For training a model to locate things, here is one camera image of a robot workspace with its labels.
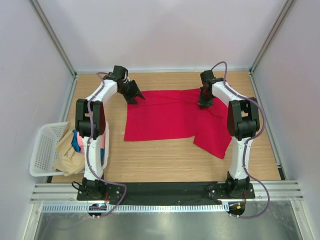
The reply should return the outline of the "red polo shirt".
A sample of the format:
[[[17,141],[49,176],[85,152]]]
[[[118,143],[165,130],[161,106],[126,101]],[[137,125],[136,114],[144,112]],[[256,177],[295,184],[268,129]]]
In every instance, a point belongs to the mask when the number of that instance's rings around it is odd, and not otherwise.
[[[227,106],[219,99],[200,109],[200,89],[148,90],[144,99],[127,106],[127,142],[193,138],[193,144],[224,159],[232,140],[227,129]]]

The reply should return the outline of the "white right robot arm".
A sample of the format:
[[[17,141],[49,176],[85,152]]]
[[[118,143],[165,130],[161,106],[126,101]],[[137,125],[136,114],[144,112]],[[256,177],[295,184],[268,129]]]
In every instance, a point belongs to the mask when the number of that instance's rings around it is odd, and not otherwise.
[[[235,91],[222,77],[214,76],[212,70],[200,74],[202,87],[198,105],[201,109],[213,106],[219,99],[227,106],[227,130],[232,137],[232,161],[225,181],[229,198],[241,198],[249,190],[248,163],[256,133],[260,129],[259,108],[254,97],[248,98]]]

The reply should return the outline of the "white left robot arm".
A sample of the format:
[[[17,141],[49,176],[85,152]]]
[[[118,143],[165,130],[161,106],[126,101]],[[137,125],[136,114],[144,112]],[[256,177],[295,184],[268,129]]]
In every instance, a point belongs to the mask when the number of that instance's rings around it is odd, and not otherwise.
[[[78,187],[77,200],[102,200],[108,183],[103,179],[108,161],[109,124],[105,118],[104,104],[119,93],[128,105],[137,105],[136,98],[145,99],[135,80],[130,80],[129,71],[116,65],[113,71],[98,72],[101,83],[85,99],[79,98],[75,105],[75,129],[83,142],[84,176]]]

